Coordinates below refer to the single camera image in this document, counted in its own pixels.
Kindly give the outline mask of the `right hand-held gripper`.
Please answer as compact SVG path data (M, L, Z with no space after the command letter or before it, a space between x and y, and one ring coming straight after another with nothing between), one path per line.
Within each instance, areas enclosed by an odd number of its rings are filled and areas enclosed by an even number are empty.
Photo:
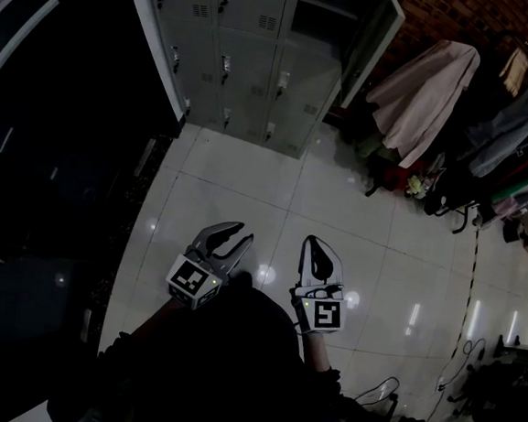
M346 301L342 293L343 263L320 238L309 235L301 246L291 304L302 334L333 333L344 328Z

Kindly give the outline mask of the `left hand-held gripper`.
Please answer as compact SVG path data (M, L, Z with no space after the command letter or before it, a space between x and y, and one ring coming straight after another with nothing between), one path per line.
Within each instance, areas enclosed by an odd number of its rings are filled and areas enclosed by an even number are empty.
M200 308L217 296L222 279L230 275L252 246L253 234L243 237L226 254L215 251L243 227L242 222L230 221L202 229L168 271L168 294L191 309Z

